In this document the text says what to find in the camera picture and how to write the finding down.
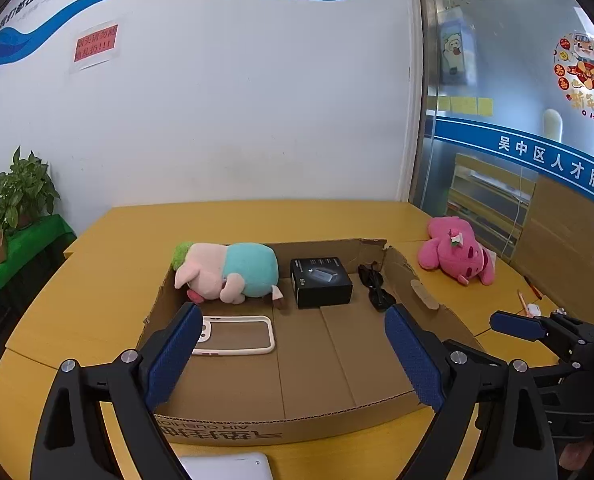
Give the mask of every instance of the red sign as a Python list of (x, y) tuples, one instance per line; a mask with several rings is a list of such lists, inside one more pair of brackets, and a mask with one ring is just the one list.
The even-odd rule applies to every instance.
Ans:
[(75, 62), (115, 48), (117, 27), (118, 25), (113, 25), (79, 38), (75, 49)]

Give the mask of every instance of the cartoon character sticker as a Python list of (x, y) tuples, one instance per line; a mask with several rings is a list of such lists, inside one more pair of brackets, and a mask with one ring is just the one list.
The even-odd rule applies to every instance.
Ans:
[(585, 32), (567, 34), (560, 38), (553, 54), (553, 72), (565, 98), (594, 120), (594, 38)]
[(443, 59), (448, 65), (448, 72), (450, 75), (457, 75), (463, 73), (463, 46), (461, 41), (461, 33), (456, 32), (444, 38), (443, 40)]

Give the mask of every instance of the plush toy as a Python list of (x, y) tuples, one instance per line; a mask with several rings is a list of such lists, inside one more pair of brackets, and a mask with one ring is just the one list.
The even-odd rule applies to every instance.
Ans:
[(461, 285), (468, 285), (475, 276), (484, 285), (494, 281), (496, 254), (481, 246), (468, 222), (456, 216), (432, 218), (428, 234), (431, 239), (417, 253), (423, 269), (441, 267)]
[(194, 303), (217, 300), (238, 304), (245, 297), (273, 295), (283, 298), (277, 288), (279, 269), (270, 247), (261, 244), (183, 243), (175, 248), (172, 267), (175, 288), (187, 283), (188, 298)]

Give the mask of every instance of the black box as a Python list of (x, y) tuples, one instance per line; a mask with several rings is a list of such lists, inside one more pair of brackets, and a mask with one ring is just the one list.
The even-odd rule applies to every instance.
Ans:
[(291, 260), (291, 281), (298, 308), (350, 303), (353, 282), (339, 258)]

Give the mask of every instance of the yellow table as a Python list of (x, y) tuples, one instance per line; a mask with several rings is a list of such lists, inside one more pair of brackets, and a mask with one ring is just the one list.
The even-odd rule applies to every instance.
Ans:
[[(0, 362), (0, 462), (14, 480), (30, 473), (32, 447), (55, 368), (67, 358), (82, 365), (114, 359), (135, 345), (181, 240), (231, 243), (333, 238), (387, 238), (416, 266), (428, 217), (397, 202), (221, 202), (112, 209), (67, 251), (68, 260), (18, 324)], [(441, 271), (416, 269), (427, 289), (461, 317), (487, 351), (552, 359), (537, 343), (485, 332), (497, 309), (517, 312), (516, 290), (531, 301), (523, 279), (505, 264), (495, 286), (476, 280), (462, 287)], [(112, 407), (103, 408), (120, 468), (137, 479)], [(430, 420), (424, 408), (375, 428), (313, 442), (258, 447), (270, 458), (275, 480), (394, 479)], [(477, 438), (471, 425), (451, 478), (463, 475)], [(241, 452), (242, 448), (182, 446), (178, 454)]]

